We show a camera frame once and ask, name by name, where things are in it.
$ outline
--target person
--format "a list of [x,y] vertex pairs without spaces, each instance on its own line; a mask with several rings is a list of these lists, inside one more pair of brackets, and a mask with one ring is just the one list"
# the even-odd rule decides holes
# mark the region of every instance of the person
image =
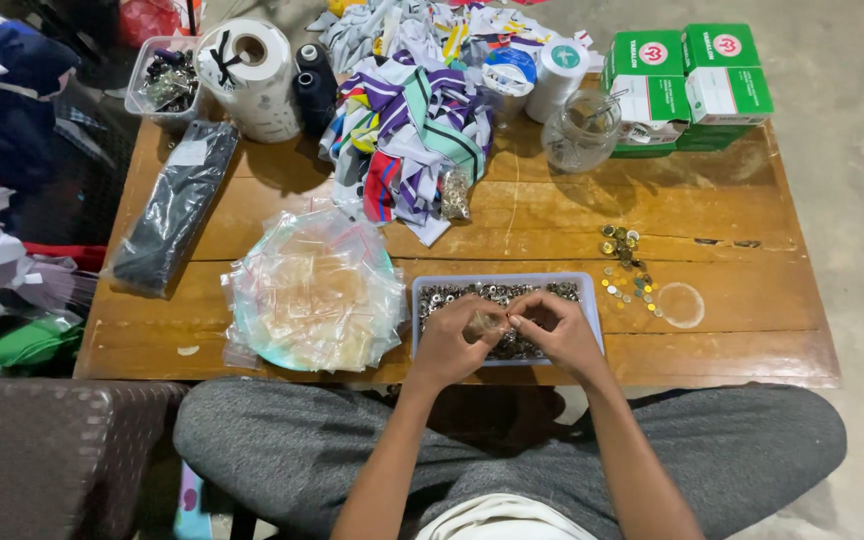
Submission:
[[[476,312],[503,323],[469,343]],[[582,386],[589,411],[570,436],[500,458],[426,420],[506,324]],[[433,313],[394,409],[351,391],[220,378],[184,400],[174,445],[286,540],[721,539],[833,472],[846,433],[827,401],[782,385],[678,392],[632,410],[579,304],[535,292],[506,310],[466,295]]]

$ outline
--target black ribbon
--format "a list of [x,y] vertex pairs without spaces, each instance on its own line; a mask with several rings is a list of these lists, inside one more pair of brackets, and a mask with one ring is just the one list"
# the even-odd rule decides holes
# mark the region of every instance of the black ribbon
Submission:
[[226,43],[229,42],[229,31],[225,30],[222,32],[222,41],[219,43],[219,49],[216,51],[215,49],[209,49],[208,52],[212,53],[212,60],[215,61],[215,64],[219,65],[219,71],[222,72],[222,79],[219,80],[219,86],[223,87],[226,85],[226,81],[232,77],[229,74],[229,66],[235,66],[236,64],[242,64],[242,56],[235,55],[235,57],[229,61],[223,62],[222,56],[226,54]]

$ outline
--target gray floor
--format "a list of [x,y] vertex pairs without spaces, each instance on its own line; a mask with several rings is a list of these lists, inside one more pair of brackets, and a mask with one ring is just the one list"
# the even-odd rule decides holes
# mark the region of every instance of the gray floor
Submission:
[[[320,0],[210,0],[205,26],[273,20],[293,45]],[[848,457],[815,490],[735,536],[864,539],[864,0],[550,0],[523,11],[562,34],[588,30],[604,52],[619,30],[747,22],[775,102],[774,128],[842,364],[822,391],[848,427]]]

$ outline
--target red plastic bag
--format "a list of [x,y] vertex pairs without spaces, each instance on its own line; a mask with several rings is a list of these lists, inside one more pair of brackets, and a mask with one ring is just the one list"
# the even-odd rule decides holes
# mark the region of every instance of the red plastic bag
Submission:
[[138,48],[149,38],[173,36],[180,28],[171,0],[128,0],[119,7],[119,30],[126,45]]

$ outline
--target plastic box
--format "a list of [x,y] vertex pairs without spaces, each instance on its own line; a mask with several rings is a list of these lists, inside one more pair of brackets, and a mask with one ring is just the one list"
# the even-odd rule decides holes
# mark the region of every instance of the plastic box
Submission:
[[142,44],[135,66],[132,68],[131,78],[128,79],[128,90],[126,91],[126,111],[139,117],[149,118],[162,131],[170,134],[180,135],[186,132],[186,128],[192,120],[206,118],[212,104],[212,95],[203,84],[198,85],[195,100],[192,106],[183,112],[155,112],[147,110],[142,96],[138,91],[145,85],[145,70],[149,68],[156,57],[156,49],[168,49],[170,51],[195,51],[198,36],[189,35],[162,35],[149,37]]
[[[592,326],[595,339],[599,342],[599,349],[605,354],[602,347],[602,326],[599,325],[599,310],[595,306],[595,285],[593,278],[585,272],[554,272],[549,274],[494,274],[477,276],[419,276],[412,281],[412,358],[416,357],[419,349],[420,332],[422,322],[419,319],[419,291],[423,287],[447,286],[467,287],[476,283],[496,284],[499,286],[534,286],[545,288],[547,285],[559,282],[572,282],[579,287],[579,299],[582,304],[582,312]],[[538,365],[550,363],[548,358],[516,358],[511,360],[486,359],[486,366],[521,366]]]

